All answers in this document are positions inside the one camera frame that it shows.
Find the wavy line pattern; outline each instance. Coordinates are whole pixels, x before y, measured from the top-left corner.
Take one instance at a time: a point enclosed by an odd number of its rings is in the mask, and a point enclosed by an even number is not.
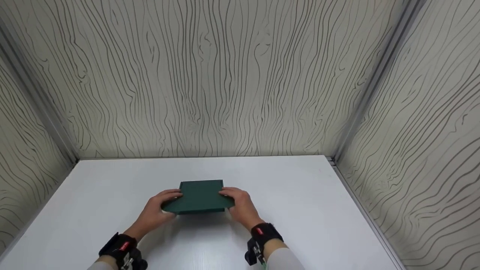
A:
[[[81,158],[332,155],[404,4],[0,2]]]
[[[480,2],[427,1],[339,168],[411,270],[480,267]]]
[[[0,254],[73,167],[0,60]]]

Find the metal frame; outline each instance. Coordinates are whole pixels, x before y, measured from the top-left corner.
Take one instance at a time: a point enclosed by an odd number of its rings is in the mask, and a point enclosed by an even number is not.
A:
[[[380,227],[378,227],[377,223],[375,222],[375,220],[371,217],[370,213],[363,207],[363,205],[360,203],[359,199],[357,198],[357,196],[355,195],[355,193],[353,192],[353,190],[350,188],[350,186],[347,184],[347,181],[345,181],[345,178],[343,177],[342,175],[342,172],[338,169],[338,167],[336,166],[335,162],[333,161],[333,159],[331,157],[327,157],[327,160],[328,162],[330,163],[330,165],[332,166],[333,170],[335,171],[335,173],[337,174],[338,178],[340,179],[340,181],[342,182],[343,186],[345,187],[345,189],[347,190],[348,194],[350,195],[350,197],[352,198],[352,200],[355,202],[355,204],[357,205],[357,208],[359,209],[359,211],[361,212],[361,214],[363,215],[364,219],[367,221],[368,225],[370,226],[370,228],[372,229],[372,232],[375,234],[375,236],[377,237],[378,241],[380,242],[380,244],[382,245],[382,247],[384,248],[385,252],[387,253],[387,255],[390,257],[390,259],[392,260],[393,264],[395,265],[396,269],[397,270],[406,270],[405,266],[403,265],[402,261],[400,260],[400,257],[397,255],[397,253],[395,252],[395,250],[393,249],[393,247],[390,245],[390,243],[388,242],[387,238],[385,237],[385,235],[383,234],[382,230],[380,229]]]
[[[15,39],[6,30],[5,23],[0,19],[0,58],[2,58],[16,81],[20,91],[25,96],[37,117],[45,126],[48,134],[59,147],[62,155],[75,164],[79,155],[75,144],[70,140],[63,118],[55,111],[48,92],[35,79],[33,69],[23,61],[22,52],[15,45]]]
[[[343,129],[340,136],[340,143],[334,153],[334,160],[336,162],[342,159],[345,151],[352,143],[353,137],[360,128],[363,116],[370,107],[373,97],[378,92],[378,86],[390,70],[395,57],[398,55],[401,44],[403,44],[409,29],[426,1],[427,0],[409,0],[405,5],[378,63],[362,90],[362,96],[355,113],[347,121]]]

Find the forearm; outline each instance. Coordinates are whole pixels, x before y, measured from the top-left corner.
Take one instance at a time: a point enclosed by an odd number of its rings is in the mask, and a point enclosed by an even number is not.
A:
[[[264,257],[265,261],[268,261],[270,255],[279,248],[288,248],[288,246],[282,242],[280,239],[272,239],[265,243],[264,246]]]

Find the right hand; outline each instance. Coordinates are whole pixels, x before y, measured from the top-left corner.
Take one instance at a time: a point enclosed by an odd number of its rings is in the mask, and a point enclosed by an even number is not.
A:
[[[219,193],[235,200],[235,206],[228,210],[233,220],[242,224],[248,231],[251,231],[257,224],[265,223],[258,215],[257,209],[246,191],[236,187],[223,187]]]

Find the wall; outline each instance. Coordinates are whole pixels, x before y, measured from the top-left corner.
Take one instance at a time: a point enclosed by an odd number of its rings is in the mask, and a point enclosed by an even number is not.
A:
[[[404,4],[0,2],[81,158],[330,156]]]
[[[427,1],[339,163],[412,270],[480,266],[479,11]]]
[[[0,60],[0,253],[72,167]]]

